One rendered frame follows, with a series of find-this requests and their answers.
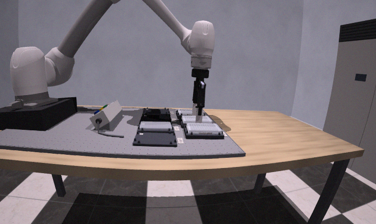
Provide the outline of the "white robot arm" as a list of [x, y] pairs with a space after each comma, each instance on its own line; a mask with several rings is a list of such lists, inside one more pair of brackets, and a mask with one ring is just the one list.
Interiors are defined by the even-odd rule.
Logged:
[[[120, 0], [91, 0], [74, 22], [58, 47], [44, 56], [37, 47], [17, 48], [11, 57], [10, 75], [15, 101], [6, 109], [37, 108], [57, 102], [50, 98], [47, 87], [67, 82], [73, 73], [74, 55], [112, 4]], [[186, 29], [161, 0], [142, 0], [180, 38], [181, 45], [191, 55], [191, 67], [211, 68], [215, 33], [208, 21], [195, 22]]]

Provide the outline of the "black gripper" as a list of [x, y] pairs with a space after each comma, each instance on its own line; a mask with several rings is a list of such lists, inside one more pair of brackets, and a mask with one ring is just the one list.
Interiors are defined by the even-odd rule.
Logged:
[[192, 116], [196, 116], [196, 123], [202, 123], [206, 88], [204, 78], [209, 77], [209, 70], [192, 69], [192, 77], [196, 77], [196, 81], [194, 81]]

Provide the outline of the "white button panel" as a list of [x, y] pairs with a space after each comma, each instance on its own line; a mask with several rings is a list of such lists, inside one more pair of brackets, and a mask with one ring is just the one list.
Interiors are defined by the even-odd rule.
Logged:
[[[106, 104], [101, 109], [94, 113], [94, 116], [90, 118], [94, 127], [90, 130], [97, 130], [98, 134], [112, 136], [112, 137], [124, 137], [123, 135], [106, 134], [99, 131], [111, 131], [118, 121], [122, 118], [122, 107], [116, 100], [114, 103]], [[96, 122], [95, 122], [96, 121]]]

